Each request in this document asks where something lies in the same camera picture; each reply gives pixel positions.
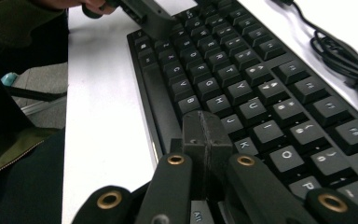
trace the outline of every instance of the finger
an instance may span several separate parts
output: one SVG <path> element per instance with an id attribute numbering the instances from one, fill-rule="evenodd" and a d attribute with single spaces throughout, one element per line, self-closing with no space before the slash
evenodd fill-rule
<path id="1" fill-rule="evenodd" d="M 94 8 L 98 8 L 98 7 L 101 7 L 105 4 L 105 0 L 85 0 L 84 3 L 87 5 L 87 6 L 90 6 L 90 7 L 94 7 Z"/>

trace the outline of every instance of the white desk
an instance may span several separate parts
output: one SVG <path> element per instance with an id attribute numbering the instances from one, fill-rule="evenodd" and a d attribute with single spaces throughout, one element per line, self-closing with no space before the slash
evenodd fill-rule
<path id="1" fill-rule="evenodd" d="M 158 2 L 171 14 L 195 6 L 192 0 Z M 292 7 L 283 10 L 270 0 L 241 2 L 316 72 L 345 87 L 312 53 L 312 30 Z M 358 50 L 358 3 L 296 2 L 309 20 Z M 94 190 L 107 185 L 135 190 L 151 179 L 156 166 L 126 39 L 138 25 L 121 9 L 91 20 L 77 7 L 69 12 L 69 28 L 62 223 L 71 223 Z M 343 92 L 358 107 L 356 95 Z"/>

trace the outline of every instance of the mounting hole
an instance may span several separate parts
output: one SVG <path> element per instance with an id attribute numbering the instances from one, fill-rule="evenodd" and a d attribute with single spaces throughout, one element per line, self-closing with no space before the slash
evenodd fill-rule
<path id="1" fill-rule="evenodd" d="M 182 164 L 185 161 L 185 158 L 183 156 L 173 155 L 168 158 L 168 163 L 171 165 L 179 165 Z"/>
<path id="2" fill-rule="evenodd" d="M 170 219 L 165 215 L 156 215 L 152 219 L 152 224 L 170 224 Z"/>
<path id="3" fill-rule="evenodd" d="M 110 209 L 118 206 L 121 200 L 121 193 L 117 190 L 113 190 L 101 195 L 97 201 L 97 205 L 101 209 Z"/>
<path id="4" fill-rule="evenodd" d="M 240 156 L 237 158 L 237 162 L 241 165 L 245 166 L 253 166 L 255 165 L 255 160 L 248 156 Z"/>
<path id="5" fill-rule="evenodd" d="M 326 208 L 338 212 L 344 213 L 348 211 L 348 206 L 340 200 L 338 197 L 331 194 L 321 194 L 318 196 L 319 202 Z"/>

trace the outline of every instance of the black mechanical arm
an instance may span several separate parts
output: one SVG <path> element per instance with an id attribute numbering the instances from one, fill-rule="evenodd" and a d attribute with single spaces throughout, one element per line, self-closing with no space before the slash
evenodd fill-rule
<path id="1" fill-rule="evenodd" d="M 211 0 L 195 1 L 203 6 Z M 153 0 L 106 0 L 106 4 L 110 7 L 121 7 L 145 33 L 154 39 L 168 39 L 171 29 L 176 24 L 174 18 Z M 82 9 L 90 18 L 98 19 L 102 16 L 90 11 L 85 5 Z"/>
<path id="2" fill-rule="evenodd" d="M 149 183 L 98 189 L 74 224 L 358 223 L 358 205 L 335 190 L 313 189 L 301 204 L 260 159 L 235 153 L 222 125 L 208 112 L 186 114 Z"/>

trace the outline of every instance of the hand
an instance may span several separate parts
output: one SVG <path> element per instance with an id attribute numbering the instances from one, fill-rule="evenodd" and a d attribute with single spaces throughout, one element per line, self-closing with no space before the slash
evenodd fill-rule
<path id="1" fill-rule="evenodd" d="M 106 4 L 105 0 L 32 0 L 35 4 L 49 9 L 66 9 L 85 4 L 86 7 L 100 15 L 108 15 L 115 11 L 114 7 Z"/>

